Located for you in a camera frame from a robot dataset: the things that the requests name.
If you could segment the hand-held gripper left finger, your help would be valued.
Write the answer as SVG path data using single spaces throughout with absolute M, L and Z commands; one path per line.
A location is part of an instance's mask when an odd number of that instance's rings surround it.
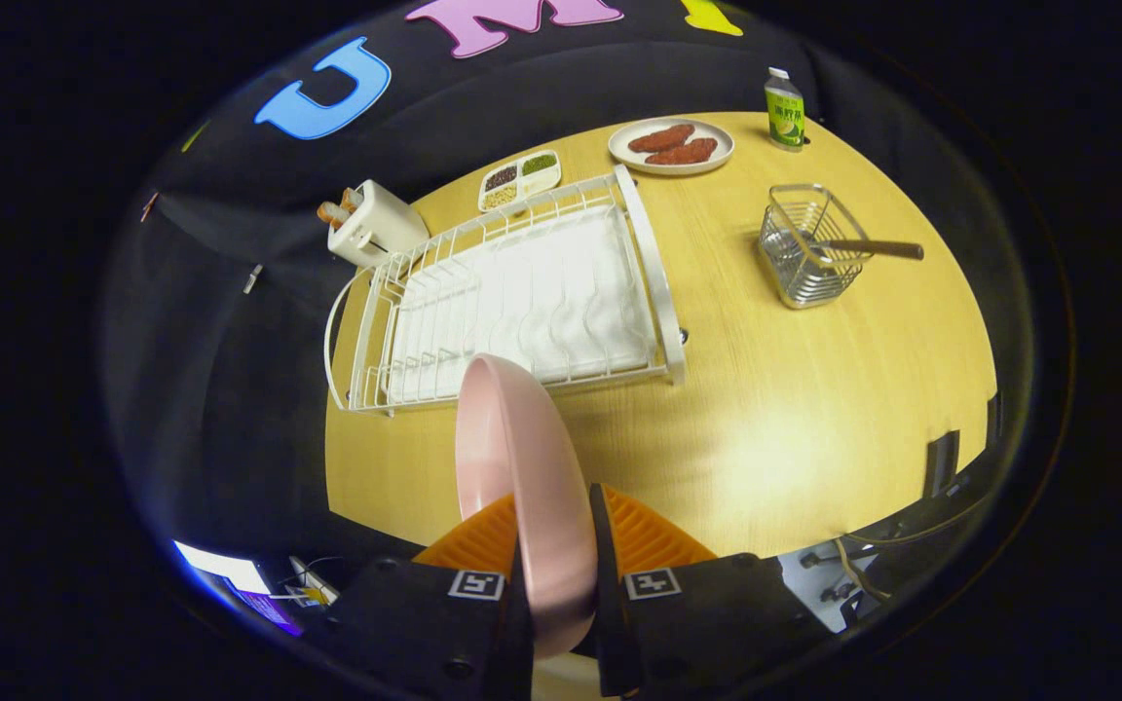
M 504 496 L 411 560 L 362 568 L 327 614 L 327 649 L 404 700 L 527 700 L 534 631 Z

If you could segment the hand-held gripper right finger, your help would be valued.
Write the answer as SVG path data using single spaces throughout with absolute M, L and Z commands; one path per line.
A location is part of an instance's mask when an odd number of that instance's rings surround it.
M 753 700 L 810 664 L 828 626 L 778 559 L 720 556 L 636 498 L 592 485 L 591 639 L 603 695 Z

